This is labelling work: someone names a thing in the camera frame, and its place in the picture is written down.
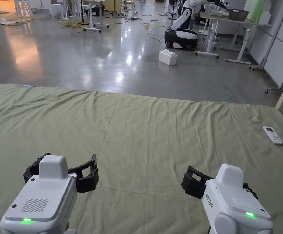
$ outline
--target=white table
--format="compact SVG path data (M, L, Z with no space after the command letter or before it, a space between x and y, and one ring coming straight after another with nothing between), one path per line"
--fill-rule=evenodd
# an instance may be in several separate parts
M108 0L83 0L83 2L89 2L89 20L90 20L90 27L85 27L84 29L99 30L99 32L102 32L100 28L94 28L94 27L96 25L99 25L99 26L107 26L107 28L109 28L109 24L103 24L103 18L102 18L102 2L103 1L108 1ZM92 3L96 3L100 7L100 22L99 23L93 23Z
M250 35L250 27L253 25L256 26L270 26L270 24L259 24L259 23L255 23L253 21L250 21L249 19L246 19L245 21L236 21L236 20L230 20L227 16L212 16L210 14L210 12L200 12L200 16L206 19L210 20L210 24L211 27L208 28L208 35L207 35L207 40L208 40L208 48L206 50L206 52L201 52L201 51L196 51L195 54L206 54L206 55L211 55L211 56L215 56L217 58L219 58L219 54L214 54L214 53L210 53L211 51L211 46L212 46L212 41L214 39L214 35L215 35L215 25L212 23L212 21L230 21L230 22L235 22L237 24L239 24L238 28L235 31L235 35L233 37L232 43L230 48L221 48L222 50L234 50L234 51L239 51L238 49L234 49L234 44L236 42L236 38L238 36L238 32L239 32L239 27L241 24L245 24L245 25L249 25L249 27L246 30L246 34L244 36L244 40L243 40L243 44L242 44L242 48L240 50L240 53L238 55L237 60L233 60L233 59L225 59L225 61L227 62L236 62L236 63L243 63L243 64L251 64L249 62L244 62L241 61L242 56L244 54L244 50Z

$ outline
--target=bed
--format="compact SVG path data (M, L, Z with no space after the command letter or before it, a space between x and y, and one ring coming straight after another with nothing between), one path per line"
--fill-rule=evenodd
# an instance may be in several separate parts
M96 190L79 194L70 228L87 233L206 234L201 200L184 193L188 165L215 177L240 167L283 233L283 115L259 105L0 85L0 217L38 157L72 168L97 154Z

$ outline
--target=white foam block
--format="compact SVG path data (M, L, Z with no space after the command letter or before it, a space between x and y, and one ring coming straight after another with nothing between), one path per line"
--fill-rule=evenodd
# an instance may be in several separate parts
M166 63L167 65L176 64L177 55L169 50L162 50L159 54L159 61Z

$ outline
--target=green led light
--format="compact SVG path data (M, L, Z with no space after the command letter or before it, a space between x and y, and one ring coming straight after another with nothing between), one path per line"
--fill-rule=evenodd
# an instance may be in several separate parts
M246 215L247 217L250 217L250 218L255 219L255 215L254 215L253 213L246 212L245 215Z

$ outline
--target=black wheel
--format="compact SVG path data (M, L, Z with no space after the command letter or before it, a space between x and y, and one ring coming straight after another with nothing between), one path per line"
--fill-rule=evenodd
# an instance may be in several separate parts
M167 47L167 48L169 48L169 49L170 49L170 48L172 48L172 46L173 46L173 45L172 45L172 43L171 43L171 42L169 42L169 41L168 41L168 42L166 43L166 47Z

